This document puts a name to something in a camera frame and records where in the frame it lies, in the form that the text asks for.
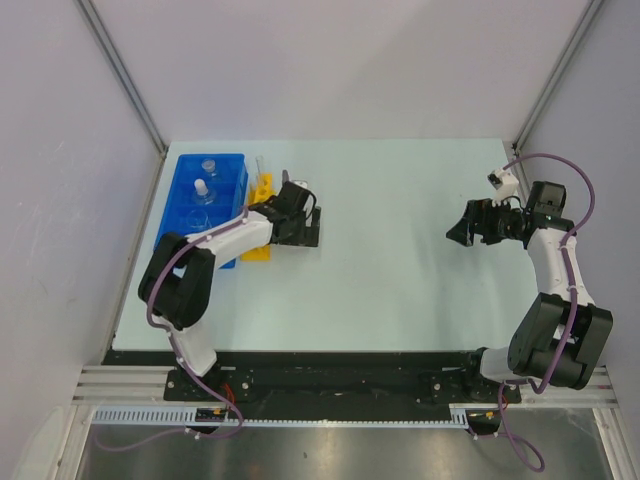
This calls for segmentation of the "clear glass test tube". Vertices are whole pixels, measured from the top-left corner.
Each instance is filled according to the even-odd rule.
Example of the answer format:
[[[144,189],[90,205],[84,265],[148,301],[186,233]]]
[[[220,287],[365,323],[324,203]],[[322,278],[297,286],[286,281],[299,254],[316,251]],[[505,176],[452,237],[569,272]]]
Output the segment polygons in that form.
[[[258,155],[255,157],[256,162],[256,179],[257,185],[262,186],[264,184],[263,174],[264,174],[264,157],[262,155]]]

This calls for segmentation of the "small clear glass flask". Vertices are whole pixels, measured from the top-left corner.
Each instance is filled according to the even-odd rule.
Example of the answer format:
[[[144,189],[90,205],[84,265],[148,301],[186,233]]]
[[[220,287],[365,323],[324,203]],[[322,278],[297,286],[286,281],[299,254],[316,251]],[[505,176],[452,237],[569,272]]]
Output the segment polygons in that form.
[[[206,158],[201,163],[202,170],[210,178],[217,178],[217,164],[213,158]]]

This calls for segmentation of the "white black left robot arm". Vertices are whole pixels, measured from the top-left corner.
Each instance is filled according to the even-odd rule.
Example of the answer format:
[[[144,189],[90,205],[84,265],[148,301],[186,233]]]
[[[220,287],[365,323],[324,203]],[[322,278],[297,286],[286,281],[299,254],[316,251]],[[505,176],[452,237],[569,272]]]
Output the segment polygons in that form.
[[[164,234],[138,286],[147,323],[165,332],[179,366],[189,372],[186,387],[197,398],[221,387],[212,369],[217,353],[205,338],[203,316],[217,270],[241,255],[269,245],[316,248],[321,208],[306,184],[286,180],[280,191],[245,207],[231,220],[187,236]]]

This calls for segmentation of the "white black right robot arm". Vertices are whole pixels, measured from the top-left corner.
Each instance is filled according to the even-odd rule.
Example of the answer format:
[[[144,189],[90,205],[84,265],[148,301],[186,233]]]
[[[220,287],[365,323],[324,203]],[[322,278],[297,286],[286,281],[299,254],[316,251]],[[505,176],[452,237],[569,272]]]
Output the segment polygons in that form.
[[[446,237],[464,247],[475,241],[494,245],[522,243],[536,276],[538,294],[508,346],[481,348],[475,367],[461,376],[463,393],[484,401],[504,381],[539,380],[542,385],[584,388],[613,326],[610,311],[597,307],[581,278],[573,222],[563,218],[564,186],[534,183],[527,203],[467,202],[461,219]]]

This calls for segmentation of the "blue divided plastic bin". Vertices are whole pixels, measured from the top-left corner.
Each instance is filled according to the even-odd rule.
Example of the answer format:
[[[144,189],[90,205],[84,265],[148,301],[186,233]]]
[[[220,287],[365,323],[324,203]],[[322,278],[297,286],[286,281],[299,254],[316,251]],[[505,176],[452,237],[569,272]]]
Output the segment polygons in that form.
[[[189,153],[178,157],[156,241],[168,233],[197,234],[238,216],[247,198],[242,153]]]

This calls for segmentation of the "clear glass beaker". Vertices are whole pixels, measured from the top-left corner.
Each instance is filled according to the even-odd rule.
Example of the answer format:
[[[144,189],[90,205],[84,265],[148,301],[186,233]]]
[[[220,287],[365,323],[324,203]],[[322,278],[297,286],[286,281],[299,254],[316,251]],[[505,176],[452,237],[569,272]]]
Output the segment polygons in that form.
[[[191,233],[205,231],[211,227],[209,216],[203,209],[194,209],[188,213],[185,223]]]

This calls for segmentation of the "yellow test tube rack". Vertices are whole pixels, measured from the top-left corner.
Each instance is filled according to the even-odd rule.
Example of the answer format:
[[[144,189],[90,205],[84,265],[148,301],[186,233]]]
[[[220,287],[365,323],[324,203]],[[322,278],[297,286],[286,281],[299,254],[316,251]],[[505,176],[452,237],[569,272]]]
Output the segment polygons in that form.
[[[250,186],[248,195],[248,206],[268,200],[276,192],[273,188],[273,175],[271,173],[261,173],[257,180]],[[240,256],[244,262],[266,262],[271,258],[271,247],[262,246],[254,248]]]

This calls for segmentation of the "glass flask with white stopper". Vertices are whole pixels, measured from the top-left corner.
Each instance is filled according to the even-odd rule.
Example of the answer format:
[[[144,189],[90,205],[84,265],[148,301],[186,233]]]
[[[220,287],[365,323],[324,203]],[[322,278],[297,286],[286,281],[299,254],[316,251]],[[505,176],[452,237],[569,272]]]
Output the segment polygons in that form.
[[[204,179],[196,179],[193,186],[194,192],[192,200],[194,204],[209,205],[214,203],[216,199],[216,192]]]

